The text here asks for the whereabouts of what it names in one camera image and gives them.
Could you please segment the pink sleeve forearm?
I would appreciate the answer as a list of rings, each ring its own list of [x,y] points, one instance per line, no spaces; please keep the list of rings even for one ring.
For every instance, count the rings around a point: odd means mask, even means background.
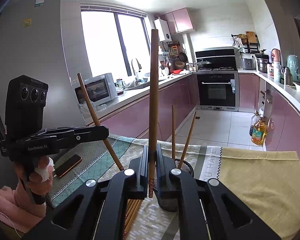
[[[27,233],[46,215],[46,204],[33,204],[21,184],[16,189],[0,189],[0,222]]]

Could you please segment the left hand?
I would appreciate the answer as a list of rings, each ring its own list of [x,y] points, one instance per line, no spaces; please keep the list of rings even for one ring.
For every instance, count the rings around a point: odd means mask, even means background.
[[[49,162],[50,159],[47,156],[42,156],[38,161],[38,168],[44,170],[48,176],[46,181],[43,181],[42,176],[36,171],[30,174],[29,179],[27,179],[23,167],[16,162],[13,162],[13,165],[18,178],[22,180],[33,193],[43,196],[52,189],[53,184],[53,167],[49,165]]]

